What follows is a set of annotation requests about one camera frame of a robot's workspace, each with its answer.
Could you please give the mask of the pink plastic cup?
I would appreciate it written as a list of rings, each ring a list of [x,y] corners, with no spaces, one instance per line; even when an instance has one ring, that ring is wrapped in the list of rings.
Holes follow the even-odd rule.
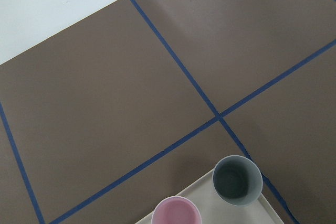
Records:
[[[151,223],[202,223],[199,209],[189,199],[172,196],[163,199],[154,209]]]

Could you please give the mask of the grey plastic cup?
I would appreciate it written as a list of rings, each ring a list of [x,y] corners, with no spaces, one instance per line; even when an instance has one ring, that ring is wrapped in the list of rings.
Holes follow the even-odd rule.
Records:
[[[257,165],[240,155],[222,158],[212,172],[213,186],[219,197],[230,205],[245,207],[256,201],[263,188]]]

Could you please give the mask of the cream bunny serving tray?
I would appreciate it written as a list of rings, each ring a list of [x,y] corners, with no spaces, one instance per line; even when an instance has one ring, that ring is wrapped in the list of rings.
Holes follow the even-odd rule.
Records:
[[[283,223],[263,195],[248,206],[224,202],[214,189],[212,173],[210,170],[177,194],[196,205],[202,223]]]

